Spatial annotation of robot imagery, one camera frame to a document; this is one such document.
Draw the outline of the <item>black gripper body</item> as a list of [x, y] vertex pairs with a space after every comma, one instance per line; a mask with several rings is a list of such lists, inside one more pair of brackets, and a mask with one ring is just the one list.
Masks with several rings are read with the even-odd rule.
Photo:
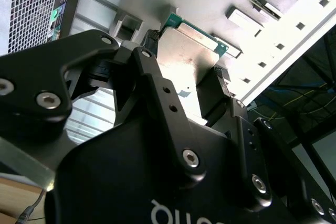
[[261, 211], [229, 195], [229, 140], [199, 125], [205, 177], [183, 188], [155, 163], [157, 143], [142, 122], [133, 122], [79, 145], [61, 162], [46, 196], [47, 223], [335, 223], [335, 211], [314, 196], [292, 211], [276, 193]]

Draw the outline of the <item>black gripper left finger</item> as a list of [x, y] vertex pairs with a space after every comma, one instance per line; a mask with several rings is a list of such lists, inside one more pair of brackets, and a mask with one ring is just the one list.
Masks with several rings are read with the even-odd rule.
[[96, 87], [115, 91], [116, 117], [145, 117], [155, 163], [180, 187], [206, 174], [200, 146], [173, 83], [155, 55], [120, 48], [110, 36], [89, 30], [1, 56], [1, 162], [43, 188], [74, 148], [65, 132], [73, 103]]

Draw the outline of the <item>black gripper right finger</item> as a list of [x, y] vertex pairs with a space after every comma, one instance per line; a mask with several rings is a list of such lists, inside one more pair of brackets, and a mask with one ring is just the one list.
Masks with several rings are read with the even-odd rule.
[[232, 178], [229, 195], [250, 211], [272, 203], [273, 192], [286, 196], [292, 211], [307, 208], [308, 185], [293, 152], [280, 143], [264, 119], [248, 120], [247, 108], [227, 89], [223, 69], [212, 67], [196, 86], [202, 118], [229, 140], [225, 162]]

